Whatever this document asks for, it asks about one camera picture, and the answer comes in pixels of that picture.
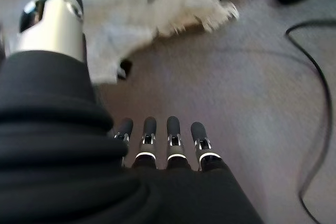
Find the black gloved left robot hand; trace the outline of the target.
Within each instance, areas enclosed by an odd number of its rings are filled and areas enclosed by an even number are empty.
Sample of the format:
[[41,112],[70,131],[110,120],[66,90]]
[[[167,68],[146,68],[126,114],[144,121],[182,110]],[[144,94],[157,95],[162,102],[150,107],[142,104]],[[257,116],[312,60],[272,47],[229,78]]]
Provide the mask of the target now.
[[177,117],[158,169],[156,120],[144,121],[130,168],[133,122],[115,135],[94,96],[82,0],[32,0],[1,66],[1,223],[262,223],[205,127],[191,126],[191,169]]

